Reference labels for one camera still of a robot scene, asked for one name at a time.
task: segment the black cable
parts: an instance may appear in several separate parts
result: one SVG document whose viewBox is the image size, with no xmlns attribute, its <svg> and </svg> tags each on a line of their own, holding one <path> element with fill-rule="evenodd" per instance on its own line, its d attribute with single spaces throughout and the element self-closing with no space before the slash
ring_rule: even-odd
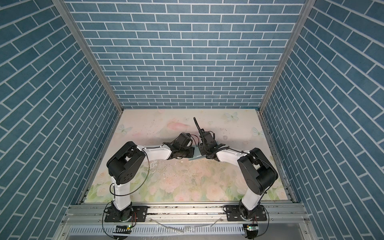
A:
<svg viewBox="0 0 384 240">
<path fill-rule="evenodd" d="M 192 139 L 193 139 L 193 141 L 195 142 L 195 144 L 196 144 L 196 147 L 198 147 L 198 146 L 199 146 L 199 143 L 200 143 L 200 138 L 199 138 L 198 136 L 194 135 L 194 134 L 190 134 L 190 135 L 191 135 L 191 137 L 192 137 L 192 136 L 195 136 L 195 137 L 197 137 L 198 143 L 196 143 L 196 140 L 195 140 L 195 138 L 194 138 L 194 137 L 192 137 Z"/>
<path fill-rule="evenodd" d="M 132 222 L 133 222 L 133 214 L 135 214 L 135 225 L 132 224 L 132 226 L 130 227 L 130 229 L 132 229 L 134 226 L 136 226 L 136 223 L 137 223 L 137 220 L 136 220 L 136 212 L 132 211 Z"/>
<path fill-rule="evenodd" d="M 212 132 L 212 131 L 208 131 L 208 132 L 211 132 L 211 133 L 213 134 L 213 136 L 214 136 L 214 140 L 215 140 L 215 133 L 214 133 L 214 132 Z"/>
<path fill-rule="evenodd" d="M 226 214 L 230 214 L 230 213 L 232 213 L 232 211 L 228 211 L 228 210 L 225 210 L 224 208 L 226 208 L 227 206 L 229 206 L 229 205 L 224 205 L 223 206 L 223 211 L 226 213 Z"/>
<path fill-rule="evenodd" d="M 233 150 L 233 151 L 235 151 L 235 152 L 240 152 L 240 151 L 237 151 L 237 150 L 235 150 L 235 149 L 232 149 L 232 148 L 228 148 L 228 149 L 231 149 L 231 150 Z M 273 167 L 269 164 L 269 163 L 267 163 L 266 161 L 264 161 L 264 160 L 262 160 L 261 158 L 259 158 L 259 157 L 257 157 L 257 156 L 255 156 L 255 155 L 253 155 L 252 154 L 252 156 L 253 157 L 255 157 L 255 158 L 257 158 L 257 159 L 259 159 L 260 161 L 262 161 L 263 163 L 265 163 L 266 165 L 268 165 L 270 168 L 272 168 L 273 169 Z"/>
<path fill-rule="evenodd" d="M 113 238 L 113 239 L 116 239 L 116 238 L 114 238 L 113 236 L 109 235 L 109 234 L 105 231 L 105 229 L 104 229 L 104 223 L 103 223 L 103 222 L 104 222 L 104 213 L 105 213 L 105 210 L 107 209 L 108 204 L 111 204 L 111 206 L 112 206 L 112 201 L 109 202 L 109 203 L 107 203 L 107 205 L 105 205 L 105 208 L 104 208 L 104 211 L 103 211 L 103 218 L 101 219 L 101 228 L 103 229 L 103 232 L 104 232 L 108 237 Z"/>
<path fill-rule="evenodd" d="M 197 145 L 196 145 L 196 147 L 198 147 L 199 144 L 200 144 L 200 138 L 198 136 L 196 136 L 195 134 L 191 134 L 191 135 L 197 137 Z"/>
<path fill-rule="evenodd" d="M 158 146 L 158 147 L 161 147 L 161 146 L 163 146 L 164 145 L 164 143 L 163 144 L 161 144 L 160 146 Z M 144 148 L 158 148 L 158 147 L 144 147 Z"/>
<path fill-rule="evenodd" d="M 246 153 L 246 152 L 244 152 L 243 150 L 240 152 L 240 151 L 237 151 L 237 150 L 235 150 L 235 149 L 232 149 L 232 148 L 228 148 L 228 149 L 231 149 L 231 150 L 233 150 L 233 151 L 235 151 L 235 152 L 239 152 L 239 153 Z"/>
<path fill-rule="evenodd" d="M 147 178 L 148 178 L 148 176 L 149 176 L 149 166 L 150 166 L 148 155 L 147 155 L 147 153 L 146 153 L 145 151 L 143 151 L 143 152 L 144 152 L 145 155 L 147 156 L 147 160 L 148 160 L 148 173 L 147 173 L 147 176 L 145 177 L 143 183 L 142 183 L 138 188 L 136 188 L 135 191 L 130 192 L 130 193 L 128 193 L 128 194 L 124 194 L 124 195 L 116 195 L 115 193 L 113 193 L 113 192 L 111 191 L 111 186 L 113 185 L 113 183 L 111 183 L 111 185 L 109 185 L 109 192 L 110 192 L 113 196 L 115 196 L 115 197 L 116 197 L 116 196 L 118 196 L 118 197 L 128 196 L 128 195 L 130 195 L 130 194 L 136 192 L 137 190 L 139 190 L 139 188 L 141 188 L 141 186 L 143 186 L 143 184 L 145 183 L 145 181 L 147 180 Z"/>
<path fill-rule="evenodd" d="M 212 155 L 214 155 L 214 154 L 220 152 L 221 150 L 227 150 L 227 149 L 229 149 L 229 147 L 222 147 L 222 148 L 219 148 L 219 149 L 217 149 L 216 151 L 214 151 L 213 153 L 211 153 L 210 155 L 207 155 L 207 156 L 210 157 L 210 156 L 212 156 Z"/>
<path fill-rule="evenodd" d="M 265 212 L 266 212 L 267 215 L 268 215 L 268 225 L 266 226 L 265 231 L 264 231 L 262 234 L 258 235 L 257 237 L 263 236 L 263 235 L 267 232 L 268 227 L 269 227 L 269 213 L 268 213 L 268 211 L 266 210 L 266 208 L 264 208 L 264 209 L 265 209 Z"/>
</svg>

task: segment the floral tabletop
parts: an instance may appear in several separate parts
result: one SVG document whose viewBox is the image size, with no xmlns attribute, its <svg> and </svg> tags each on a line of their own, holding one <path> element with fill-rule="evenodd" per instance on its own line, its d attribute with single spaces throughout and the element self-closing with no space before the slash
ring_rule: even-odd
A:
<svg viewBox="0 0 384 240">
<path fill-rule="evenodd" d="M 193 117 L 201 128 L 213 131 L 218 143 L 232 148 L 260 148 L 275 166 L 254 109 L 133 109 L 124 110 L 118 127 L 97 171 L 85 202 L 109 202 L 112 183 L 107 161 L 127 141 L 153 146 L 170 142 L 181 132 L 198 135 Z M 148 162 L 143 161 L 131 190 L 145 179 Z M 239 168 L 213 159 L 171 159 L 150 162 L 150 173 L 144 185 L 131 195 L 133 202 L 237 201 L 247 185 Z M 280 178 L 275 181 L 263 200 L 286 200 Z"/>
</svg>

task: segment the blue brick wallpaper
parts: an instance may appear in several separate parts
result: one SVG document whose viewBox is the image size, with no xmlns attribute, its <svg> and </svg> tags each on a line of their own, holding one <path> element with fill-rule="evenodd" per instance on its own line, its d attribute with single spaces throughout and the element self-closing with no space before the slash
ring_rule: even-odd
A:
<svg viewBox="0 0 384 240">
<path fill-rule="evenodd" d="M 265 109 L 319 239 L 384 239 L 384 1 L 317 0 Z"/>
<path fill-rule="evenodd" d="M 304 1 L 66 3 L 125 108 L 256 108 Z"/>
<path fill-rule="evenodd" d="M 0 1 L 0 239 L 51 239 L 117 111 L 50 0 Z"/>
</svg>

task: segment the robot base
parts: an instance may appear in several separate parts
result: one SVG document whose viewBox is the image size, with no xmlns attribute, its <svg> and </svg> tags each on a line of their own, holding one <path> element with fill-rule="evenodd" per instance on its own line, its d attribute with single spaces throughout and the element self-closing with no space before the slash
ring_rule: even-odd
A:
<svg viewBox="0 0 384 240">
<path fill-rule="evenodd" d="M 239 205 L 225 205 L 224 207 L 226 208 L 225 212 L 227 213 L 228 222 L 251 220 L 254 216 L 256 216 L 257 221 L 267 221 L 263 205 L 258 205 L 252 211 L 249 211 L 242 206 L 241 202 Z"/>
<path fill-rule="evenodd" d="M 125 209 L 119 211 L 114 204 L 105 210 L 106 216 L 104 222 L 128 222 L 132 217 L 136 217 L 136 222 L 144 222 L 147 217 L 148 206 L 134 206 L 131 204 Z"/>
</svg>

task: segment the robotic arm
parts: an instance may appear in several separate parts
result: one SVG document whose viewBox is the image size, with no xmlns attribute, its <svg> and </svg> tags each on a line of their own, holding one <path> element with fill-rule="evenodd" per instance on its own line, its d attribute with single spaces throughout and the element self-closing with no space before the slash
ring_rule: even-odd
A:
<svg viewBox="0 0 384 240">
<path fill-rule="evenodd" d="M 130 194 L 136 190 L 130 192 L 131 184 L 129 182 L 136 175 L 145 157 L 147 157 L 148 163 L 153 160 L 191 158 L 194 155 L 194 150 L 191 135 L 184 132 L 172 142 L 164 142 L 161 146 L 138 146 L 132 141 L 124 144 L 107 162 L 114 189 L 112 208 L 116 217 L 122 222 L 131 218 Z"/>
<path fill-rule="evenodd" d="M 215 134 L 213 133 L 212 136 L 210 132 L 200 129 L 196 118 L 194 121 L 202 142 L 199 144 L 201 154 L 205 154 L 208 159 L 228 162 L 240 167 L 248 189 L 239 202 L 239 210 L 244 219 L 251 219 L 264 193 L 277 180 L 277 171 L 259 148 L 239 151 L 224 144 L 217 144 Z"/>
<path fill-rule="evenodd" d="M 256 208 L 264 193 L 278 178 L 277 171 L 258 148 L 250 151 L 231 149 L 225 144 L 217 144 L 215 134 L 201 129 L 194 118 L 199 131 L 201 143 L 199 150 L 202 156 L 215 159 L 219 162 L 229 162 L 240 167 L 247 183 L 248 189 L 239 202 L 240 214 L 244 219 L 251 219 L 255 215 Z M 188 133 L 181 133 L 172 142 L 165 142 L 161 146 L 138 146 L 133 142 L 127 142 L 107 162 L 109 174 L 114 185 L 113 210 L 119 221 L 127 221 L 132 215 L 132 202 L 130 194 L 130 181 L 136 175 L 145 157 L 148 162 L 159 159 L 192 158 L 194 147 L 192 137 Z"/>
</svg>

